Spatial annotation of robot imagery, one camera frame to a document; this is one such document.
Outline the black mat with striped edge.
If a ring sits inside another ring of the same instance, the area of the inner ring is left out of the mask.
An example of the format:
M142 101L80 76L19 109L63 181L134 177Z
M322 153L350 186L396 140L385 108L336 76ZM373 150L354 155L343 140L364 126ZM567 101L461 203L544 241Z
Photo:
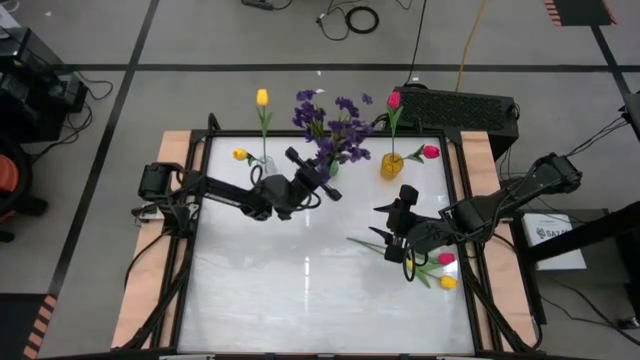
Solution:
M0 360L36 360L57 298L0 293Z
M617 22L605 0L543 0L555 26L610 26Z

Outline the purple artificial flower sprig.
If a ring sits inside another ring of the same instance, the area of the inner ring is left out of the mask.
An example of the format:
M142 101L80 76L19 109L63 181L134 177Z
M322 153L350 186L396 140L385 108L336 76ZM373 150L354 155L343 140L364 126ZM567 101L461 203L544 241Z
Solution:
M373 132L371 125L360 118L360 109L346 97L338 97L335 104L340 114L327 122L331 140L338 147L359 147Z
M340 167L347 162L356 163L360 160L371 159L371 152L362 148L361 145L359 147L351 148L338 147L331 140L331 135L323 136L318 142L316 142L316 144L318 145L318 151L314 162L316 164L316 169L324 181L328 181L330 179L328 164L331 160L337 160Z
M324 136L324 119L326 112L314 104L315 90L302 90L296 94L299 105L294 108L292 123L304 130L307 142L318 142Z

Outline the orange and black shop vacuum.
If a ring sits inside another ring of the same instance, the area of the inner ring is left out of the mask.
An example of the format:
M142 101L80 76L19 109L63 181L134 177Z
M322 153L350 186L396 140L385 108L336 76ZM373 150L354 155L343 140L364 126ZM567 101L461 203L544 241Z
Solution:
M41 216L48 202L30 194L33 184L31 156L19 142L0 134L0 225L18 214Z

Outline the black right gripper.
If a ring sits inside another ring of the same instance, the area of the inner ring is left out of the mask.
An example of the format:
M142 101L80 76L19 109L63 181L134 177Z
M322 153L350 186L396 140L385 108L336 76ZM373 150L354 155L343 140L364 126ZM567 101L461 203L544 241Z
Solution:
M374 211L390 213L394 210L394 234L372 228L380 235L386 246L384 259L402 263L405 250L428 253L445 244L445 221L418 215L410 210L417 204L419 192L412 186L403 184L399 197L389 205L374 208Z

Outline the light wooden side board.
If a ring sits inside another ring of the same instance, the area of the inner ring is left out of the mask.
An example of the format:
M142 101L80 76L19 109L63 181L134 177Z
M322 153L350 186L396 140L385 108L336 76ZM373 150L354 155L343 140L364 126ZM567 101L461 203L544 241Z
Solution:
M456 198L489 195L500 189L496 165L488 135L463 132L459 144L448 143ZM500 224L496 236L482 249L468 244L471 268L488 287L493 301L522 341L532 346L537 341L537 327L531 315L518 257L510 247L510 228Z
M156 161L187 164L191 131L166 131ZM145 246L150 244L162 232L162 220L149 220L143 223L137 234L134 256ZM177 275L183 263L187 240L171 240L162 237L155 245L145 252L134 264L129 273L124 290L123 302L113 335L112 348L125 345L131 340L136 331L151 315L164 289L163 279L165 270L168 271L168 281ZM170 302L164 318L157 329L156 339L159 347L169 347L174 329L178 296Z

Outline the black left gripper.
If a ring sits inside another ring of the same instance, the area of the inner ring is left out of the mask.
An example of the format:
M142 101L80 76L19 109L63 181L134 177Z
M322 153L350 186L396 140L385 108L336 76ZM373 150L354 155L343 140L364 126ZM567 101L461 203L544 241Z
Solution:
M285 156L299 167L292 180L292 204L295 208L319 207L321 199L315 193L315 189L319 186L331 200L339 201L342 198L342 194L337 189L329 184L321 184L321 176L314 167L304 167L305 161L293 147L286 149Z

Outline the yellow glass vase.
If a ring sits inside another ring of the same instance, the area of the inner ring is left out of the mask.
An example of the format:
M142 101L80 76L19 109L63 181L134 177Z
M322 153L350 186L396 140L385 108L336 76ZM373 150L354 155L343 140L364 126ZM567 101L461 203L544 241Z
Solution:
M384 180L395 179L404 168L404 159L398 153L387 153L381 161L380 176Z

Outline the black side stand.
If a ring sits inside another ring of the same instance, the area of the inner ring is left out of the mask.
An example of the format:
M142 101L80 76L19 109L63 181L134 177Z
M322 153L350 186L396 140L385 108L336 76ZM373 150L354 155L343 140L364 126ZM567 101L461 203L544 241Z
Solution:
M620 210L609 212L591 221L574 221L574 229L555 238L567 251L581 249L603 240L616 240L623 264L630 275L630 283L626 286L631 301L634 317L640 320L640 201L632 203ZM551 248L551 242L530 248L526 242L521 224L523 214L517 211L509 225L515 243L515 252L520 263L520 271L524 280L525 293L533 318L538 324L546 323L546 316L541 302L539 287L534 273L535 262L553 254L544 255L544 247Z

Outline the red artificial tulip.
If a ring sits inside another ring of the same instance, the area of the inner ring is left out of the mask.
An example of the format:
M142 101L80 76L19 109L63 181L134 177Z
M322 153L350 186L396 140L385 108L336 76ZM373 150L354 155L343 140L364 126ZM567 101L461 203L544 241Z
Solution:
M385 247L382 245L376 245L369 242L357 240L354 238L349 238L349 241L365 246L379 254L384 254ZM429 263L429 264L446 266L455 262L456 256L453 253L444 252L444 253L436 253L435 255L425 256L424 259L426 260L425 264Z
M441 151L439 147L423 144L409 155L402 157L401 160L424 164L425 160L436 159L440 155Z
M393 91L387 99L387 115L389 118L389 127L391 131L391 159L393 162L399 161L399 156L395 152L395 135L399 118L404 107L401 105L401 93Z

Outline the white printed paper sheet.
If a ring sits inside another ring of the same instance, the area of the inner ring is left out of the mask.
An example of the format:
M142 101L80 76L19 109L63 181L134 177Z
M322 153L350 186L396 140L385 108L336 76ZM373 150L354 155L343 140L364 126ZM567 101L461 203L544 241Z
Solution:
M580 249L567 251L555 238L574 229L571 218L561 213L535 213L523 214L521 224L524 229L528 246L534 248L541 244L551 242L553 247L544 247L544 255L553 254L553 257L545 257L535 262L535 268L539 272L545 271L572 271L586 270L587 265Z

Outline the black perforated computer case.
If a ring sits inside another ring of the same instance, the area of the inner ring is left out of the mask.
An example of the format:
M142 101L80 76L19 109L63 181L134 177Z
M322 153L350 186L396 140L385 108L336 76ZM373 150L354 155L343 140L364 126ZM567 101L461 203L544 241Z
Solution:
M440 130L458 139L461 132L484 131L493 159L519 138L520 108L512 97L430 90L420 85L396 87L404 108L398 129Z

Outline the black computer tower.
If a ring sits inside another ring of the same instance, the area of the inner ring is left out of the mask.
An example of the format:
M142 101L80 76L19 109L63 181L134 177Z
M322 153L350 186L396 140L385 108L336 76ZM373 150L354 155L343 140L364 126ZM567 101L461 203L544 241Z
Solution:
M0 74L24 69L28 73L51 74L62 64L59 56L31 28L0 26Z
M74 74L62 79L0 76L0 135L19 143L57 140L67 115L79 113L88 87Z

